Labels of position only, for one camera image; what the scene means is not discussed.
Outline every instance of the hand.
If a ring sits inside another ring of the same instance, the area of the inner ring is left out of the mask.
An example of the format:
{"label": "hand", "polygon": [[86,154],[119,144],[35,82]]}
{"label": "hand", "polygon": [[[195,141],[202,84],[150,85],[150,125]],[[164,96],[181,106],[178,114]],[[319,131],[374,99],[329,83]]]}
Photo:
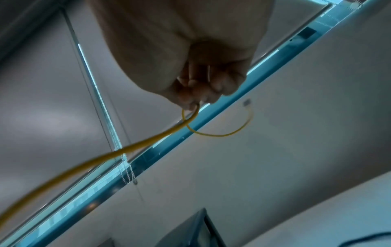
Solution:
{"label": "hand", "polygon": [[119,66],[183,109],[246,79],[274,0],[90,0]]}

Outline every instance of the black cable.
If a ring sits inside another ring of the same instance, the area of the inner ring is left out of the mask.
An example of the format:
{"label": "black cable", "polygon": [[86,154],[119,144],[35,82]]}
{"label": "black cable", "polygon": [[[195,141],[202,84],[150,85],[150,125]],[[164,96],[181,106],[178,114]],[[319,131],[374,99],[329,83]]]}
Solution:
{"label": "black cable", "polygon": [[340,244],[338,247],[350,247],[350,246],[360,244],[360,243],[379,241],[379,240],[382,240],[386,237],[391,238],[391,232],[380,232],[380,233],[375,233],[375,234],[368,235],[365,237],[349,240],[349,241],[346,241],[346,242]]}

